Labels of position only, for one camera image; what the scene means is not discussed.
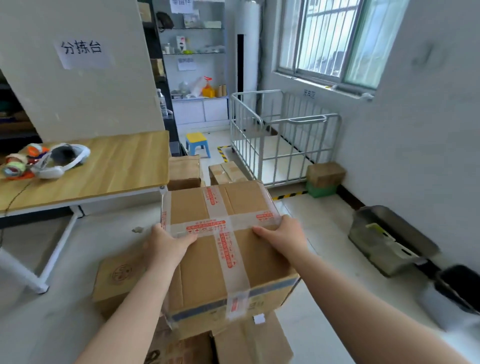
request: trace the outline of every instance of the orange bottle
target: orange bottle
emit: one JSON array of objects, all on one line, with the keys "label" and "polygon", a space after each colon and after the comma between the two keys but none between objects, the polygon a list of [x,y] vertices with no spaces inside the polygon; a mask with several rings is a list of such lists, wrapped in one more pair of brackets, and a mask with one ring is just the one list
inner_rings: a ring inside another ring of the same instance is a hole
[{"label": "orange bottle", "polygon": [[207,81],[206,86],[202,89],[202,95],[204,97],[215,97],[215,90],[211,87],[211,85],[208,83],[209,81],[212,80],[211,77],[204,76],[205,80]]}]

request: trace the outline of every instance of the green box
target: green box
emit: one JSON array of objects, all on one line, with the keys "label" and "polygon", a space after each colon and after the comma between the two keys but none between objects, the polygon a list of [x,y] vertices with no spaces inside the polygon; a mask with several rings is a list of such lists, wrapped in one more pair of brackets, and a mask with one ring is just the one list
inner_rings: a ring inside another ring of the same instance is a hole
[{"label": "green box", "polygon": [[328,186],[328,187],[313,187],[310,182],[307,182],[307,191],[308,194],[314,198],[318,197],[326,197],[326,196],[331,196],[333,194],[336,194],[336,188],[338,186]]}]

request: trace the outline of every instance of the yellow stool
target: yellow stool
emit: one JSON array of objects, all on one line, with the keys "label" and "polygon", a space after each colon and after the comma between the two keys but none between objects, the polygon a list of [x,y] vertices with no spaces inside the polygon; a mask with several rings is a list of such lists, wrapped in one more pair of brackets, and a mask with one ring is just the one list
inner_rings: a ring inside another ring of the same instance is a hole
[{"label": "yellow stool", "polygon": [[207,138],[202,133],[188,133],[185,141],[187,150],[190,149],[190,155],[195,155],[195,149],[200,146],[202,149],[205,147],[208,157],[210,158],[210,150],[208,149]]}]

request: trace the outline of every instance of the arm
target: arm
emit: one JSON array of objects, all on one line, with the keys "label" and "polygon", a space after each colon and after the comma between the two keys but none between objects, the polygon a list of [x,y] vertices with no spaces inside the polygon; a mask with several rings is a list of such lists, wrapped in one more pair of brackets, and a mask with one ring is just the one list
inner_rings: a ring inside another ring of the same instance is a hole
[{"label": "arm", "polygon": [[152,228],[147,271],[75,364],[143,364],[173,272],[196,239],[173,239],[160,224]]},{"label": "arm", "polygon": [[267,239],[298,271],[356,363],[468,363],[426,327],[311,253],[296,219],[285,215],[276,231],[262,227],[253,231]]}]

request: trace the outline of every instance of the metal cage cart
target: metal cage cart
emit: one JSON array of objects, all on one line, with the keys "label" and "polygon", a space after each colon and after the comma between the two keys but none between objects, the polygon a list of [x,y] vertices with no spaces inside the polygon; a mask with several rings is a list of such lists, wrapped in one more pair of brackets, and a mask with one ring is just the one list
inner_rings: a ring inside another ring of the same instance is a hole
[{"label": "metal cage cart", "polygon": [[232,150],[265,186],[302,182],[310,164],[332,160],[340,115],[281,90],[237,92],[229,104]]}]

